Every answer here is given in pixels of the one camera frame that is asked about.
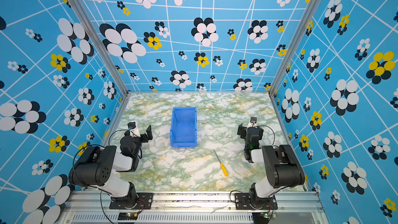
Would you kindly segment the yellow handled screwdriver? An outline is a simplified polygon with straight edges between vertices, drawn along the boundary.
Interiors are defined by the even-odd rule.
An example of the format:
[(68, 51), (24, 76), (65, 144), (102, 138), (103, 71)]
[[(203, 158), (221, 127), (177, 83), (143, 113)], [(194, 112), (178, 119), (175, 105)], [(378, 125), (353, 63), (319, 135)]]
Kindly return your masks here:
[(220, 167), (221, 167), (221, 170), (222, 170), (224, 176), (228, 177), (229, 176), (228, 171), (227, 171), (225, 165), (221, 162), (221, 160), (220, 160), (220, 158), (219, 158), (219, 156), (218, 156), (218, 154), (217, 154), (217, 152), (215, 150), (214, 150), (214, 154), (215, 154), (218, 162), (220, 163)]

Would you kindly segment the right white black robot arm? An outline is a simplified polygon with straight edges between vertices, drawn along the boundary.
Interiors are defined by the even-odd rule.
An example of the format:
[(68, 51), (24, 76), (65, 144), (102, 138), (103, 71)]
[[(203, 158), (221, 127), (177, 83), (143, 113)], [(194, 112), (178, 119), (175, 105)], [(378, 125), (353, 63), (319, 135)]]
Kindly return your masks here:
[(260, 146), (264, 127), (257, 124), (256, 117), (251, 117), (247, 126), (240, 124), (237, 130), (237, 135), (245, 141), (245, 159), (264, 164), (266, 170), (266, 178), (252, 184), (249, 190), (249, 207), (256, 210), (276, 208), (275, 194), (305, 183), (304, 171), (290, 145)]

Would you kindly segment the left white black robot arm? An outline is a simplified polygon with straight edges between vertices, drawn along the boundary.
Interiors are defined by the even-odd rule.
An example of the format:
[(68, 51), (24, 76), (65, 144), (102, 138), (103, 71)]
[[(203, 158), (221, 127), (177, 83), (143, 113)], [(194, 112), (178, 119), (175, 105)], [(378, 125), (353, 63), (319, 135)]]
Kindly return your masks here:
[(135, 172), (142, 158), (142, 145), (153, 139), (149, 126), (140, 134), (135, 122), (120, 140), (120, 146), (91, 145), (81, 148), (83, 153), (70, 170), (68, 180), (72, 185), (96, 188), (110, 196), (110, 209), (150, 209), (153, 193), (137, 193), (132, 182), (116, 175), (117, 172)]

